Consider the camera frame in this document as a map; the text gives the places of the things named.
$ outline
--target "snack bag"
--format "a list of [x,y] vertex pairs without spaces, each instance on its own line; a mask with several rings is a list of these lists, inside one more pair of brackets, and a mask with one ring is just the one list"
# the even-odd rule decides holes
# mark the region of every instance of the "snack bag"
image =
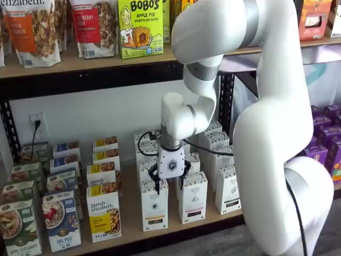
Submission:
[[59,63],[54,0],[4,0],[1,4],[20,64],[33,68]]
[[79,57],[115,55],[117,44],[116,0],[70,0]]

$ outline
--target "bobo's box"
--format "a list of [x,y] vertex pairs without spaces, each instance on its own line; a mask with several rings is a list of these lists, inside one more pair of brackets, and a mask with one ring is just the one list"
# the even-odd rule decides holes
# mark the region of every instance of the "bobo's box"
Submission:
[[81,244],[74,191],[44,196],[42,207],[52,252]]
[[122,59],[164,52],[163,2],[117,0]]

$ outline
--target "bobo's apple pie box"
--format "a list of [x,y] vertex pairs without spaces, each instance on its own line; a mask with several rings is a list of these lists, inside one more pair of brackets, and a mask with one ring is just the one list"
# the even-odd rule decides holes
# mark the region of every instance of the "bobo's apple pie box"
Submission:
[[122,59],[163,54],[163,2],[117,0],[117,3]]

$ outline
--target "wooden shelf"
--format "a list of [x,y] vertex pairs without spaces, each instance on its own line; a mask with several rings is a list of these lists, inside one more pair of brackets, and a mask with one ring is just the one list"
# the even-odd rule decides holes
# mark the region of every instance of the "wooden shelf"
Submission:
[[[302,47],[313,47],[319,45],[341,44],[341,38],[322,38],[316,41],[301,42]],[[249,47],[228,53],[226,55],[240,55],[258,53],[259,47]],[[89,69],[100,69],[110,67],[122,67],[131,65],[145,65],[155,62],[176,61],[170,44],[165,44],[164,54],[149,57],[122,60],[119,56],[113,58],[84,60],[78,57],[76,42],[68,45],[68,50],[61,54],[62,62],[49,68],[24,68],[19,65],[17,55],[14,53],[5,58],[6,67],[0,68],[0,78],[11,78],[32,75],[44,75],[69,71],[80,71]]]

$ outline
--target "robotic arm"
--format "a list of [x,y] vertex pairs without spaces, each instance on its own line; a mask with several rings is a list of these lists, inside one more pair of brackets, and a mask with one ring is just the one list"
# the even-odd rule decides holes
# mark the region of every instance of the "robotic arm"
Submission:
[[216,106],[213,83],[223,54],[254,45],[262,48],[257,73],[260,101],[239,116],[233,134],[245,222],[266,254],[303,255],[287,180],[312,255],[334,187],[329,173],[313,159],[298,157],[283,164],[308,144],[313,133],[293,1],[199,0],[180,14],[172,47],[185,64],[185,85],[200,97],[191,106],[177,93],[163,97],[158,175],[182,175],[181,140],[203,132],[211,121]]

